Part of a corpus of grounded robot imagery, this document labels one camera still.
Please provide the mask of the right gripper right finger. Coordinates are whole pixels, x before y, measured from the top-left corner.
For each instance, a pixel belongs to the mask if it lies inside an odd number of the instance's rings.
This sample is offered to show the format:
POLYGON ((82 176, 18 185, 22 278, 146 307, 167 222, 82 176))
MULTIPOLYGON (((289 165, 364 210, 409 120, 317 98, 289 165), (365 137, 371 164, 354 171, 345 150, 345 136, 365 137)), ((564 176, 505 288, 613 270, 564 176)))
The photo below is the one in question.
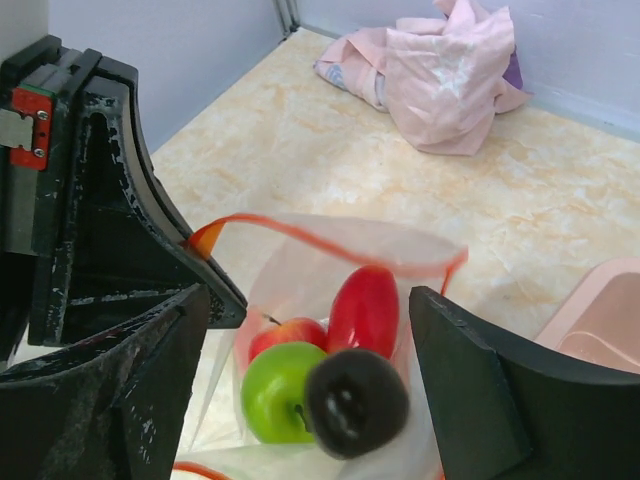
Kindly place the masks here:
POLYGON ((448 479, 636 479, 639 377, 550 350, 426 287, 409 316, 448 479))

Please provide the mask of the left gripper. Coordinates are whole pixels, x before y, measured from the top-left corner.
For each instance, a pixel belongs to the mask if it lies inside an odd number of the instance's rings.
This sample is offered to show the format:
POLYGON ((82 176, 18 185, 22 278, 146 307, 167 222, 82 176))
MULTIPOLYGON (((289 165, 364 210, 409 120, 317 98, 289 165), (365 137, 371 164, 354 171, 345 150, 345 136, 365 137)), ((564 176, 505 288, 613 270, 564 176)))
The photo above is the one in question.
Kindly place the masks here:
POLYGON ((194 284, 206 289, 210 328, 237 328, 245 316, 222 268, 187 246, 191 228, 154 175, 137 79, 133 67, 50 34, 1 62, 3 360, 15 357, 30 307, 28 339, 44 346, 194 284))

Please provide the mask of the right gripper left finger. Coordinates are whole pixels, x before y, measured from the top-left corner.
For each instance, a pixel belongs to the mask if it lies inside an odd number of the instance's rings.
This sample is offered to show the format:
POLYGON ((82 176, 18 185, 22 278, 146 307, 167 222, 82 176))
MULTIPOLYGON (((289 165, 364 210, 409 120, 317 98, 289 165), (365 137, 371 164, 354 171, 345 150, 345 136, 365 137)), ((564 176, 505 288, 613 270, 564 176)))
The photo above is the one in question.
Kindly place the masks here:
POLYGON ((3 372, 2 478, 169 478, 208 313, 193 285, 3 372))

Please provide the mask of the pink plastic bin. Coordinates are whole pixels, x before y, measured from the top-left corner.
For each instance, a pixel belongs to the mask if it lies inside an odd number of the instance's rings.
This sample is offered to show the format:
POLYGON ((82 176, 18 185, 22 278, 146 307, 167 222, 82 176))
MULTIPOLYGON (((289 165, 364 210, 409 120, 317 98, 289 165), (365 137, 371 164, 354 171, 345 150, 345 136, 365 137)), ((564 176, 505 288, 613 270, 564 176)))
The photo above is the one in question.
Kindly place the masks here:
POLYGON ((615 258, 592 268, 535 339, 592 364, 639 372, 639 259, 615 258))

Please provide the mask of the dark plum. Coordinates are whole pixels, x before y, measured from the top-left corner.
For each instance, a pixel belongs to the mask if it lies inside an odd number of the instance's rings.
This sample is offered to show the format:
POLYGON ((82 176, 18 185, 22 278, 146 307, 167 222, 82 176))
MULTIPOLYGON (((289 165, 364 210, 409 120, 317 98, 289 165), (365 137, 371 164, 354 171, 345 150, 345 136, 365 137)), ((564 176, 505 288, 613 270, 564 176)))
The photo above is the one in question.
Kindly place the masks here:
POLYGON ((394 440, 410 412, 407 388, 383 356, 366 349, 328 355, 307 376, 303 418, 319 447, 352 460, 394 440))

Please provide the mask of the green apple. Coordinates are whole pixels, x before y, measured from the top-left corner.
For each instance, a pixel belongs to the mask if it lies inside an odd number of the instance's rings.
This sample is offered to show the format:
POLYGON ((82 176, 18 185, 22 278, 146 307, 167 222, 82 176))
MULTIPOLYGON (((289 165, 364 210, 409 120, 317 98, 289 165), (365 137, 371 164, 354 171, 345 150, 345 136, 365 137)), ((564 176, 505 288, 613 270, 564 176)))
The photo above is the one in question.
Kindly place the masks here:
POLYGON ((313 437, 304 417, 304 392, 311 370, 326 357, 314 344, 277 344, 248 366, 241 383, 241 410, 261 443, 304 444, 313 437))

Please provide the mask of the large red apple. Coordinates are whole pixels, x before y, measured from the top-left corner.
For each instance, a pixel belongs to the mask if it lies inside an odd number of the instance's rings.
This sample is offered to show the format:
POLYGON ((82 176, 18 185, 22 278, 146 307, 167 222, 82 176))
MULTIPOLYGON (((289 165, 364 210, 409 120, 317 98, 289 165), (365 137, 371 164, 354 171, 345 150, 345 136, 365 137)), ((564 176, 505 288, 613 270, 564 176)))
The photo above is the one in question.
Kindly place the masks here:
POLYGON ((327 351, 363 348, 390 359, 400 319, 395 277, 386 268, 366 265, 344 281, 331 306, 327 351))

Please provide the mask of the clear zip top bag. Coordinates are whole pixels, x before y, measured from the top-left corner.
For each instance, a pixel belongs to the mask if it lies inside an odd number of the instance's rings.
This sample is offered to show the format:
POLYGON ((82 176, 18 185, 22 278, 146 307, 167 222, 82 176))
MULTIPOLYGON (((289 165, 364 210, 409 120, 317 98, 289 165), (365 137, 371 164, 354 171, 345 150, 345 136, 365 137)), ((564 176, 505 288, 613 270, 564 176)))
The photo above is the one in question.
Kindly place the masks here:
POLYGON ((463 246, 384 221, 236 213, 186 250, 209 257, 239 223, 274 243, 213 376, 232 372, 241 443, 191 452, 193 479, 439 479, 443 475, 409 319, 409 294, 442 292, 463 246))

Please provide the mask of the small red apple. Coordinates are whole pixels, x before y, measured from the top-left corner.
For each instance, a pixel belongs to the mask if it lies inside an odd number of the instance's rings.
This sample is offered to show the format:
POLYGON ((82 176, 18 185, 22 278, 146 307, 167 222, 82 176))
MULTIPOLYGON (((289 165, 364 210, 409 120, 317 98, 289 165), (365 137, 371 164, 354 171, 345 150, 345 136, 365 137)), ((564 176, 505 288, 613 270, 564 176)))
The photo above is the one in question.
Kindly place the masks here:
POLYGON ((250 342, 248 362, 275 345, 290 342, 311 343, 322 350, 327 348, 327 332, 323 325, 308 317, 295 317, 279 322, 268 318, 268 326, 260 331, 250 342))

